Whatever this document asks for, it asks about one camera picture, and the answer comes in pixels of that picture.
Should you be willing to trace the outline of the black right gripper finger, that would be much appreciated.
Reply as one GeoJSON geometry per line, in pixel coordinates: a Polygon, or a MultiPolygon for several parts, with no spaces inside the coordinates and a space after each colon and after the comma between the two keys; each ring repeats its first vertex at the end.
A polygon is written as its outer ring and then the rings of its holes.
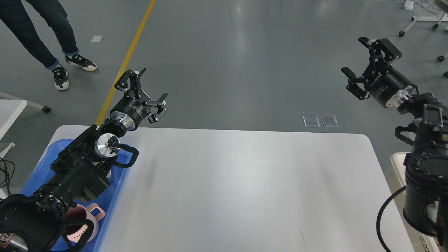
{"type": "Polygon", "coordinates": [[[360,37],[358,41],[369,50],[369,64],[364,74],[383,74],[394,60],[402,57],[401,51],[387,38],[370,40],[360,37]]]}
{"type": "Polygon", "coordinates": [[[359,84],[366,84],[366,78],[357,77],[349,67],[342,67],[341,72],[348,78],[348,84],[346,86],[347,91],[359,100],[364,100],[371,97],[371,93],[369,91],[366,91],[359,86],[359,84]]]}

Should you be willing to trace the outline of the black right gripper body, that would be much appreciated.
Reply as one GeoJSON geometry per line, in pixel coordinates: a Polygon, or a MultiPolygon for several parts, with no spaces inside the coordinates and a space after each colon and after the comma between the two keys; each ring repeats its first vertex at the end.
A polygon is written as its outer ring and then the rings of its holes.
{"type": "Polygon", "coordinates": [[[400,107],[414,90],[410,80],[394,69],[377,73],[368,83],[370,94],[384,108],[400,107]]]}

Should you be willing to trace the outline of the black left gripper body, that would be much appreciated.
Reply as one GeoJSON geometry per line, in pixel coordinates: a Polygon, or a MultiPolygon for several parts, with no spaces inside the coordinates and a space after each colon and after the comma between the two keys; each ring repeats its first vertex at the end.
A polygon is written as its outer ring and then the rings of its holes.
{"type": "Polygon", "coordinates": [[[110,118],[121,123],[127,131],[134,131],[147,118],[149,112],[145,105],[151,99],[123,97],[110,111],[110,118]]]}

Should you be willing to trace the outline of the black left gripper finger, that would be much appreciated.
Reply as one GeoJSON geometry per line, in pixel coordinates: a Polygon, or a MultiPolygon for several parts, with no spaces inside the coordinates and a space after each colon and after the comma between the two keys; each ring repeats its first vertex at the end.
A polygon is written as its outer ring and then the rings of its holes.
{"type": "Polygon", "coordinates": [[[126,97],[145,102],[147,94],[141,89],[140,77],[146,70],[146,68],[143,68],[141,71],[125,71],[115,82],[114,88],[124,92],[126,97]]]}
{"type": "Polygon", "coordinates": [[[143,103],[146,109],[146,117],[150,124],[158,122],[163,115],[165,115],[166,109],[166,98],[168,93],[163,93],[158,100],[148,100],[143,103]]]}

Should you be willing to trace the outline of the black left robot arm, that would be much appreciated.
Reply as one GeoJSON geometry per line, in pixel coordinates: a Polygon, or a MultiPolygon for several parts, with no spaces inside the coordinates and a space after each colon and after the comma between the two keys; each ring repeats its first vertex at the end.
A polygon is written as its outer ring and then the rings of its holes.
{"type": "Polygon", "coordinates": [[[113,166],[131,167],[139,151],[120,142],[144,119],[156,123],[166,113],[164,93],[152,100],[141,89],[146,72],[127,70],[115,83],[124,96],[101,126],[92,125],[64,148],[51,163],[54,175],[31,196],[14,194],[1,201],[1,251],[49,252],[60,237],[67,252],[80,252],[94,232],[93,221],[65,219],[76,200],[87,203],[103,193],[113,166]]]}

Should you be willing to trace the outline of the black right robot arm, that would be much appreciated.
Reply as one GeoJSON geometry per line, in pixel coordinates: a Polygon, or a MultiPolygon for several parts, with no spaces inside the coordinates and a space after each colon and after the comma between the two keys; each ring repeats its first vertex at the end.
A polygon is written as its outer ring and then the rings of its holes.
{"type": "Polygon", "coordinates": [[[412,147],[404,158],[405,185],[381,206],[376,220],[379,242],[386,252],[380,221],[387,205],[405,193],[403,216],[408,224],[438,240],[447,251],[448,228],[448,125],[447,107],[432,93],[420,93],[416,85],[395,70],[391,63],[402,53],[387,39],[358,41],[369,51],[369,64],[361,76],[349,67],[342,73],[348,78],[346,89],[357,99],[373,96],[382,107],[396,107],[400,114],[411,113],[414,121],[395,128],[395,137],[412,147]]]}

